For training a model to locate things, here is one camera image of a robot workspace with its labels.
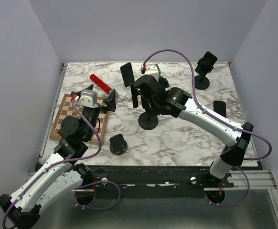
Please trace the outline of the black round base clamp stand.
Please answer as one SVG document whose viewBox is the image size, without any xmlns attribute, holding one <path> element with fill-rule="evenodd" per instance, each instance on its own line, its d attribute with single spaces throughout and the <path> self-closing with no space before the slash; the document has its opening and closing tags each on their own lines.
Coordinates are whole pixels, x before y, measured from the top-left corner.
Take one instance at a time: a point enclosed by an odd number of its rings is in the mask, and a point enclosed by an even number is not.
<svg viewBox="0 0 278 229">
<path fill-rule="evenodd" d="M 145 110 L 138 118 L 139 126 L 144 130 L 155 129 L 158 125 L 158 114 L 150 106 L 142 106 Z"/>
</svg>

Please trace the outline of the purple phone with dark screen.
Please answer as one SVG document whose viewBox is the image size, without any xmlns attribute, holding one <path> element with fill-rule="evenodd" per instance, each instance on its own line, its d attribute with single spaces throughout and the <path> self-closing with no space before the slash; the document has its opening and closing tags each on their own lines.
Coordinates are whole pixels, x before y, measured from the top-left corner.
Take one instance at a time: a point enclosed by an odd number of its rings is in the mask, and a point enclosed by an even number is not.
<svg viewBox="0 0 278 229">
<path fill-rule="evenodd" d="M 226 103 L 224 101 L 218 101 L 218 100 L 213 101 L 213 110 L 217 114 L 225 118 L 227 117 Z"/>
</svg>

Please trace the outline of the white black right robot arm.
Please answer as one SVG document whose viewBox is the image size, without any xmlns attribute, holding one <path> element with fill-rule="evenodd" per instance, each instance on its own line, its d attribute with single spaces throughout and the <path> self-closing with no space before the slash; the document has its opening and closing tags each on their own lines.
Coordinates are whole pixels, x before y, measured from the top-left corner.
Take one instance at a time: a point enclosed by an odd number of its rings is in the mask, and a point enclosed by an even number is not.
<svg viewBox="0 0 278 229">
<path fill-rule="evenodd" d="M 224 145 L 220 156 L 211 164 L 206 183 L 216 187 L 232 167 L 239 167 L 250 142 L 253 125 L 240 124 L 209 110 L 199 108 L 186 91 L 173 87 L 166 90 L 153 76 L 143 75 L 132 85 L 133 95 L 140 95 L 142 105 L 151 116 L 171 115 L 188 121 L 217 137 Z"/>
</svg>

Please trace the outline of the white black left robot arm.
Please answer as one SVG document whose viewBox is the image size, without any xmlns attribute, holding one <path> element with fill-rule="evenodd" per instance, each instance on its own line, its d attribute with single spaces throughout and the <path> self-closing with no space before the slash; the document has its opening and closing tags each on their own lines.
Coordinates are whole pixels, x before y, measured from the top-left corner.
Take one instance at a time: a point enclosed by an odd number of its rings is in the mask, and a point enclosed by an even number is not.
<svg viewBox="0 0 278 229">
<path fill-rule="evenodd" d="M 102 149 L 102 140 L 95 129 L 99 114 L 114 112 L 116 91 L 112 90 L 101 103 L 93 85 L 71 93 L 70 104 L 74 116 L 66 116 L 58 134 L 61 139 L 41 168 L 18 190 L 0 196 L 0 207 L 4 212 L 2 226 L 10 220 L 18 229 L 31 228 L 40 218 L 41 211 L 64 192 L 74 188 L 88 188 L 92 177 L 88 168 L 80 161 L 97 156 Z M 87 143 L 96 137 L 97 151 L 84 156 Z"/>
</svg>

